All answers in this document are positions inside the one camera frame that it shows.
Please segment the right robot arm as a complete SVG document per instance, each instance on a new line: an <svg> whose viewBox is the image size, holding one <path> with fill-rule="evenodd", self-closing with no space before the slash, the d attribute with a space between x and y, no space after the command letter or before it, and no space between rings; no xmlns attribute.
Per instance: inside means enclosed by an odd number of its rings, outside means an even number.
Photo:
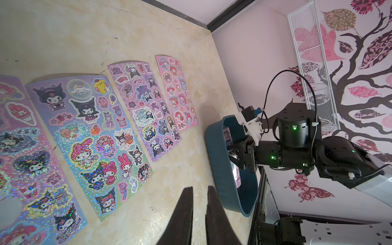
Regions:
<svg viewBox="0 0 392 245"><path fill-rule="evenodd" d="M240 169L255 172L262 165L294 169L308 176L336 181L379 201L392 203L392 166L340 136L322 136L321 120L304 104L289 103L271 118L248 107L236 116L245 135L227 146L229 159Z"/></svg>

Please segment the remaining sticker sheet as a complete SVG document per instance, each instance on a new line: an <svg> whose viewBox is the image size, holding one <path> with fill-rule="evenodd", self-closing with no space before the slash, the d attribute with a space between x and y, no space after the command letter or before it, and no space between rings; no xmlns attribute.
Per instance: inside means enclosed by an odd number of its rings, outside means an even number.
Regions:
<svg viewBox="0 0 392 245"><path fill-rule="evenodd" d="M26 91L100 220L153 174L105 75L53 78Z"/></svg>

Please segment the teal plastic storage box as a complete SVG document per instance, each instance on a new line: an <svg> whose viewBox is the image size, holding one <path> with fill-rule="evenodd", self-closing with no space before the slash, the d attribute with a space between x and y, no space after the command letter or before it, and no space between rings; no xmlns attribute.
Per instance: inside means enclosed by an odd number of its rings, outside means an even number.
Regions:
<svg viewBox="0 0 392 245"><path fill-rule="evenodd" d="M229 128L234 140L246 135L234 115L225 116L207 127L205 143L214 182L223 207L249 217L258 198L258 179L255 173L241 169L239 175L242 183L236 187L224 137L225 127Z"/></svg>

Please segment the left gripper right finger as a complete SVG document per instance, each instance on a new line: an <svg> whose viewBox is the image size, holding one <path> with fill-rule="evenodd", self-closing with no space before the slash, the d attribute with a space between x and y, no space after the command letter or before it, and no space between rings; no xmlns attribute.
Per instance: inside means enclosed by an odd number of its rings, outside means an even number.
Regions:
<svg viewBox="0 0 392 245"><path fill-rule="evenodd" d="M208 186L205 215L206 240L208 245L241 245L232 229L214 186Z"/></svg>

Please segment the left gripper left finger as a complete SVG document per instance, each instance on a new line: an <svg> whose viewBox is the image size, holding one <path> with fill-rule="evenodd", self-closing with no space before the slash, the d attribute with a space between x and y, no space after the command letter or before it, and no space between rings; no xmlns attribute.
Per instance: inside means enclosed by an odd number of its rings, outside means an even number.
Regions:
<svg viewBox="0 0 392 245"><path fill-rule="evenodd" d="M191 245L194 214L193 187L183 189L158 245Z"/></svg>

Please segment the pink sticker sheet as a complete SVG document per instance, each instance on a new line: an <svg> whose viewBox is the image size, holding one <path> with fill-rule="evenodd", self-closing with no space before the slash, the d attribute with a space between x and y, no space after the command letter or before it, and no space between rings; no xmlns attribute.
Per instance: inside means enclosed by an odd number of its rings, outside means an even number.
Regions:
<svg viewBox="0 0 392 245"><path fill-rule="evenodd" d="M86 224L25 87L1 76L1 244L65 245Z"/></svg>
<svg viewBox="0 0 392 245"><path fill-rule="evenodd" d="M179 60L167 55L156 55L155 59L175 126L179 132L182 132L198 125L199 120L182 64Z"/></svg>

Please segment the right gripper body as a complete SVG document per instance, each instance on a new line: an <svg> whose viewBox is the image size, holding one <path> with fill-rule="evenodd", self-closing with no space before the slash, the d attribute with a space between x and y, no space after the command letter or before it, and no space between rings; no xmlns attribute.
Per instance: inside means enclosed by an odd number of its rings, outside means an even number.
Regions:
<svg viewBox="0 0 392 245"><path fill-rule="evenodd" d="M251 136L244 136L228 146L229 159L239 169L248 169L252 173L256 173L259 164L256 161L255 141Z"/></svg>

